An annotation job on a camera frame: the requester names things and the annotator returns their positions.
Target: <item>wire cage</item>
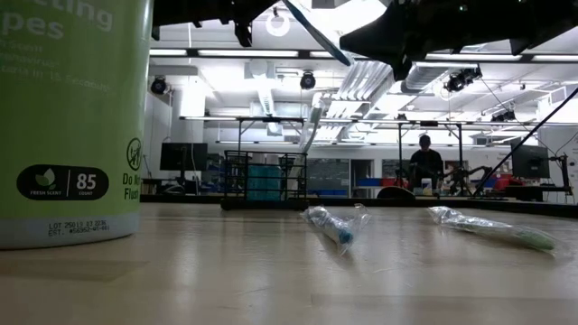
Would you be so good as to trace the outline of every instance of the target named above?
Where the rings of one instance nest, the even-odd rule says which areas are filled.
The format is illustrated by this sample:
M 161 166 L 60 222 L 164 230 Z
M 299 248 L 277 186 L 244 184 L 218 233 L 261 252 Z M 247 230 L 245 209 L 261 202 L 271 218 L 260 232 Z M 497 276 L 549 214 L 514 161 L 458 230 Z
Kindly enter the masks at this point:
M 306 202 L 306 153 L 229 150 L 224 164 L 223 209 L 299 209 Z

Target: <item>fresh scent icon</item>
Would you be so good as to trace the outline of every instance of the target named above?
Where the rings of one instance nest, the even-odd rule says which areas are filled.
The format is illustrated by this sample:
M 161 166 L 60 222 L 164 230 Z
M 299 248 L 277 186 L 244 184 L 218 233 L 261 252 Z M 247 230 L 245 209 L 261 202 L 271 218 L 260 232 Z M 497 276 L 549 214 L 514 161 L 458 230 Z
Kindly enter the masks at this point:
M 36 182 L 38 183 L 38 185 L 40 186 L 44 186 L 47 187 L 49 186 L 49 190 L 54 190 L 54 188 L 56 188 L 56 184 L 54 183 L 54 172 L 52 171 L 51 168 L 48 169 L 48 171 L 46 171 L 44 173 L 44 175 L 36 175 Z

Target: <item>plastic bag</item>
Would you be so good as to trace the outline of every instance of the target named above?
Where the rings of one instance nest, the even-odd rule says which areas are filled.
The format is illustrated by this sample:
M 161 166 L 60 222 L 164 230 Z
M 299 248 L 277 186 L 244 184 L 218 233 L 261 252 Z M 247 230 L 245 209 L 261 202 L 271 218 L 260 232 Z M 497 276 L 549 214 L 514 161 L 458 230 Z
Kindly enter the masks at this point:
M 514 242 L 552 255 L 571 253 L 565 242 L 531 227 L 512 226 L 485 218 L 464 216 L 460 211 L 448 207 L 434 207 L 429 208 L 428 211 L 433 217 L 433 221 L 442 227 Z
M 371 219 L 371 215 L 363 204 L 355 205 L 355 212 L 351 218 L 333 216 L 324 207 L 308 208 L 302 216 L 320 228 L 327 237 L 337 244 L 340 255 L 345 254 L 350 249 L 360 230 Z

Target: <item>wooden floor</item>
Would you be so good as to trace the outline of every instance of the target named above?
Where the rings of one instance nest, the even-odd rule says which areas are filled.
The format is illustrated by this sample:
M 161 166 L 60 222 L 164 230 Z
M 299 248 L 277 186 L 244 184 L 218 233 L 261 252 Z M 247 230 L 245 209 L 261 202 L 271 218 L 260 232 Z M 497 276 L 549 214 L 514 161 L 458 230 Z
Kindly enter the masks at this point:
M 342 257 L 295 212 L 142 211 L 131 237 L 0 252 L 0 323 L 578 324 L 578 262 L 442 231 L 423 209 L 371 209 Z M 570 219 L 469 212 L 578 246 Z

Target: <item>person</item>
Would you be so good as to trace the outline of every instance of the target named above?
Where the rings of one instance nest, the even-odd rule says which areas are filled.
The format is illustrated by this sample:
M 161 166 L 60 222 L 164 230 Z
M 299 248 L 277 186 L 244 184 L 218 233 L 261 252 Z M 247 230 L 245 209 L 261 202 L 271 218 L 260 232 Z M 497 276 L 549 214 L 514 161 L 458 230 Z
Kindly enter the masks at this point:
M 412 155 L 410 165 L 412 166 L 412 179 L 410 190 L 415 187 L 422 187 L 422 179 L 432 179 L 433 189 L 437 189 L 437 182 L 440 174 L 443 174 L 442 156 L 435 150 L 430 149 L 432 139 L 428 135 L 419 138 L 421 149 Z

